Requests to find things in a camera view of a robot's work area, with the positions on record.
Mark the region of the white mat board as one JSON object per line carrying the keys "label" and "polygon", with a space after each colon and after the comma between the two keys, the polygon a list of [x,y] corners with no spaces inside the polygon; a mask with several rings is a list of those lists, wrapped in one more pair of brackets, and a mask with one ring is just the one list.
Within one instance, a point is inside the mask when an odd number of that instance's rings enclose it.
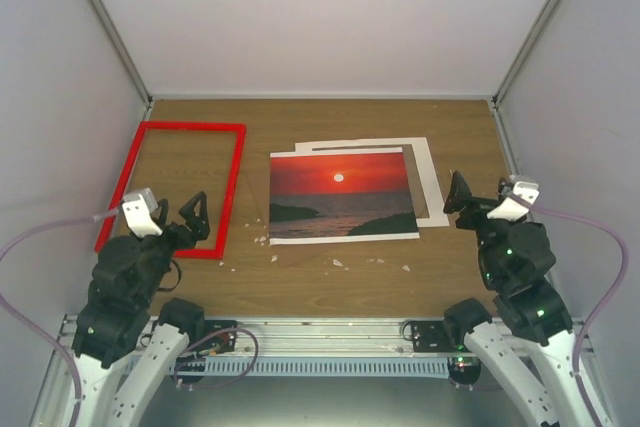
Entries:
{"label": "white mat board", "polygon": [[419,228],[448,227],[449,218],[444,213],[444,199],[436,174],[429,145],[425,137],[374,138],[354,140],[310,141],[295,144],[297,152],[355,149],[374,146],[410,146],[416,161],[418,178],[426,201],[428,216],[417,218]]}

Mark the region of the red photo frame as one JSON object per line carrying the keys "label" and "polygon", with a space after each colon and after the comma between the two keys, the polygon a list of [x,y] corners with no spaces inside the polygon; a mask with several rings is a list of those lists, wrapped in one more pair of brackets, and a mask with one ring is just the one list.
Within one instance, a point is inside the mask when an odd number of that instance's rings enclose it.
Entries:
{"label": "red photo frame", "polygon": [[168,222],[179,222],[179,209],[195,194],[207,195],[210,236],[178,258],[221,260],[231,223],[244,150],[246,126],[240,123],[143,121],[127,154],[109,206],[127,193],[149,188],[167,199]]}

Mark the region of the red sunset photo print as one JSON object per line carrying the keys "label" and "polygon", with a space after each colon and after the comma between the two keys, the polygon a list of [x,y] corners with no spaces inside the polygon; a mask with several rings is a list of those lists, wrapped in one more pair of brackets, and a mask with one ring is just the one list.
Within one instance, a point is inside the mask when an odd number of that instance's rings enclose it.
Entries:
{"label": "red sunset photo print", "polygon": [[420,238],[399,147],[276,152],[269,174],[272,245]]}

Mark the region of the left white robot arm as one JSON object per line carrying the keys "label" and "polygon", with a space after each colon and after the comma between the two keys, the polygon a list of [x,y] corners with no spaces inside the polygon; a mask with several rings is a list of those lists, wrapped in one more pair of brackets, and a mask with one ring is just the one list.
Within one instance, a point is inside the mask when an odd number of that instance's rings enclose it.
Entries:
{"label": "left white robot arm", "polygon": [[180,208],[181,223],[167,220],[167,200],[156,200],[148,188],[126,195],[121,210],[129,232],[100,248],[76,320],[74,391],[66,409],[73,426],[138,425],[178,355],[198,349],[206,338],[203,308],[173,298],[162,307],[134,370],[123,375],[175,254],[207,239],[210,224],[204,192]]}

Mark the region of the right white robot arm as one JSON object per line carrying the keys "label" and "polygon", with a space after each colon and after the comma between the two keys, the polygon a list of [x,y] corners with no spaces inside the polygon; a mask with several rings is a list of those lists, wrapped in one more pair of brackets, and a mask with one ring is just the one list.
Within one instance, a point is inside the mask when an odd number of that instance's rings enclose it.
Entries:
{"label": "right white robot arm", "polygon": [[497,199],[476,197],[453,172],[443,211],[474,232],[484,286],[495,293],[501,325],[528,356],[508,345],[500,325],[475,298],[444,314],[443,340],[451,350],[474,354],[530,426],[609,426],[612,421],[580,359],[569,312],[546,275],[555,265],[543,224],[527,215],[539,194],[536,183],[512,176]]}

